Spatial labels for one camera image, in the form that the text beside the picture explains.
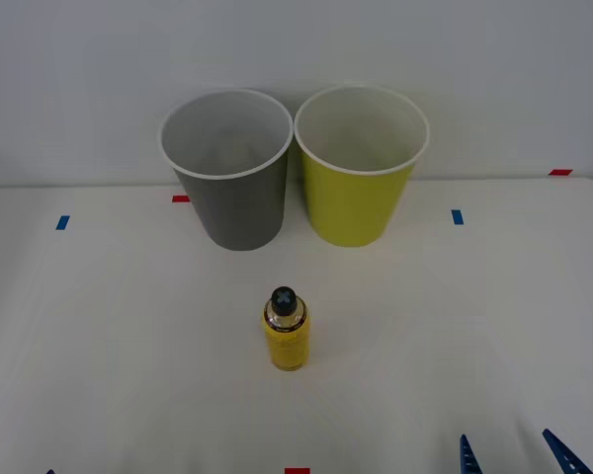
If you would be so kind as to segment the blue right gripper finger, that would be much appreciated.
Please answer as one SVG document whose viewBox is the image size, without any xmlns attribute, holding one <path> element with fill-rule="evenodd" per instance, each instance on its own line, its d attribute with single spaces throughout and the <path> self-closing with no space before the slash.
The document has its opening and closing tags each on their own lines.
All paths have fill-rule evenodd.
<svg viewBox="0 0 593 474">
<path fill-rule="evenodd" d="M 480 474 L 480 466 L 465 434 L 460 437 L 460 466 L 462 474 Z"/>
<path fill-rule="evenodd" d="M 564 474 L 593 474 L 592 470 L 551 430 L 544 429 L 543 437 Z"/>
</svg>

